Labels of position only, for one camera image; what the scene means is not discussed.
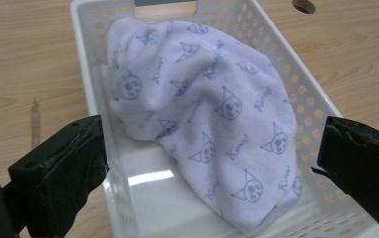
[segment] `wooden surface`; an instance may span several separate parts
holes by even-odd
[[[379,0],[260,4],[344,117],[379,129]],[[0,0],[0,184],[7,168],[87,109],[67,0]],[[111,237],[95,190],[67,237]]]

